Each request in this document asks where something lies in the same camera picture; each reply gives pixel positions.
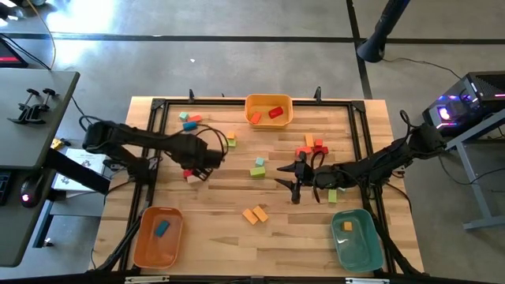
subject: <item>blue block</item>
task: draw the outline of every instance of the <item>blue block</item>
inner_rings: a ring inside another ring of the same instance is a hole
[[[256,158],[256,166],[263,166],[265,164],[265,159]]]
[[[184,129],[184,131],[191,131],[193,129],[196,129],[196,127],[197,127],[196,121],[186,122],[182,124],[182,128]]]
[[[168,229],[168,226],[170,226],[170,224],[167,221],[162,221],[155,231],[156,236],[162,237],[166,229]]]

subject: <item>wooden tabletop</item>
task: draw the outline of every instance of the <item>wooden tabletop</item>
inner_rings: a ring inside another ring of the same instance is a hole
[[[126,124],[146,129],[152,97],[133,97]],[[375,151],[392,142],[386,103],[365,100],[368,125]],[[253,129],[244,119],[243,106],[171,106],[166,133],[181,129],[182,111],[199,114],[203,123],[224,133],[234,131],[237,147],[209,180],[189,185],[182,169],[168,157],[159,168],[153,206],[175,207],[182,212],[184,226],[178,258],[164,271],[143,269],[144,274],[168,275],[269,275],[269,276],[351,276],[340,265],[330,230],[334,213],[362,208],[358,188],[338,192],[338,203],[327,202],[327,190],[320,191],[321,203],[312,189],[303,188],[301,202],[290,202],[290,191],[274,178],[294,180],[293,174],[276,170],[291,164],[294,150],[305,146],[304,134],[322,138],[330,149],[325,164],[354,160],[348,114],[343,107],[295,106],[294,119],[283,130]],[[361,125],[357,116],[359,136]],[[218,149],[212,132],[202,136],[210,148]],[[362,155],[365,145],[361,143]],[[140,149],[129,148],[136,155]],[[249,170],[257,157],[265,159],[265,179],[254,180]],[[111,186],[126,179],[116,177]],[[401,180],[391,184],[404,190]],[[100,265],[125,233],[134,185],[126,185],[107,197],[95,242],[94,260]],[[384,186],[383,201],[391,238],[412,265],[423,266],[412,216],[406,199]],[[241,213],[260,205],[269,216],[252,226]]]

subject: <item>black cable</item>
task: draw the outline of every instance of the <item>black cable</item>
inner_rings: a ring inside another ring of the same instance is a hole
[[[461,182],[461,181],[458,181],[457,179],[455,179],[451,174],[449,174],[449,171],[446,169],[445,165],[443,164],[443,161],[442,161],[442,158],[439,156],[439,161],[440,161],[440,165],[442,166],[442,170],[445,172],[445,174],[451,178],[451,180],[459,185],[472,185],[475,181],[477,181],[479,178],[482,178],[483,176],[486,176],[488,174],[492,174],[492,173],[495,173],[497,171],[501,171],[501,170],[505,170],[505,167],[501,167],[501,168],[498,168],[498,169],[494,169],[494,170],[490,170],[489,172],[486,172],[486,173],[483,173],[481,174],[479,177],[476,177],[474,178],[472,181],[470,182]]]
[[[387,60],[386,58],[383,58],[382,60],[385,61],[385,62],[395,62],[395,61],[398,61],[398,60],[407,60],[407,61],[410,61],[410,62],[431,65],[431,66],[435,66],[435,67],[438,67],[440,69],[444,69],[446,71],[449,71],[454,76],[456,76],[458,79],[461,79],[461,77],[458,74],[456,74],[456,72],[454,72],[452,69],[447,68],[447,67],[443,67],[441,65],[437,65],[435,63],[427,62],[427,61],[424,61],[424,60],[414,60],[414,59],[410,59],[410,58],[395,58],[395,59],[392,59],[392,60]]]
[[[393,188],[393,189],[396,189],[396,191],[400,192],[407,199],[407,201],[409,202],[410,214],[412,214],[412,204],[410,203],[409,196],[406,193],[404,193],[401,189],[399,189],[396,186],[390,184],[389,182],[387,182],[386,185],[389,186],[389,187],[391,187],[391,188]]]

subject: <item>green tray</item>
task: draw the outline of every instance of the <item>green tray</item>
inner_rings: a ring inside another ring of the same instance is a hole
[[[342,230],[344,221],[353,230]],[[364,209],[342,211],[333,216],[331,232],[342,266],[351,272],[368,272],[383,266],[384,259],[372,216]]]

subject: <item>concrete floor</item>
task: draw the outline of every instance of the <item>concrete floor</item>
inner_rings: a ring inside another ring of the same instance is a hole
[[[127,36],[352,36],[346,0],[49,3],[51,6],[43,9],[43,16],[54,32]],[[369,36],[386,0],[353,0],[353,3],[361,36]],[[505,2],[501,0],[412,0],[391,37],[503,39],[505,30],[500,28],[503,26]],[[31,17],[0,28],[0,32],[41,33],[43,26]],[[49,40],[16,41],[45,62],[50,61]],[[56,44],[58,56],[54,68],[81,74],[75,98],[84,112],[114,121],[124,121],[132,95],[187,95],[189,88],[197,96],[281,92],[293,97],[311,97],[319,85],[325,98],[364,95],[352,43],[57,40]],[[449,67],[462,76],[469,71],[505,69],[504,50],[503,45],[388,44],[386,58],[425,60]],[[395,137],[405,132],[399,110],[406,110],[414,124],[420,122],[422,110],[456,81],[445,70],[412,62],[380,62],[366,64],[366,68],[372,97],[387,101]],[[83,133],[77,124],[78,117],[77,110],[70,106],[58,135],[79,140]],[[456,178],[465,180],[458,162],[447,164]],[[476,165],[477,172],[493,168],[485,168],[483,164],[481,161]],[[490,177],[487,181],[492,189],[499,189],[497,178]],[[505,282],[505,227],[473,232],[462,228],[462,222],[480,218],[470,187],[456,185],[441,171],[438,160],[432,159],[417,161],[407,169],[406,188],[428,273]],[[495,200],[505,199],[502,192],[492,195]],[[497,211],[505,213],[505,208],[499,207]],[[57,246],[29,249],[19,267],[1,268],[0,278],[85,271],[97,227],[95,219],[56,218],[50,237]],[[87,249],[77,248],[82,244]]]

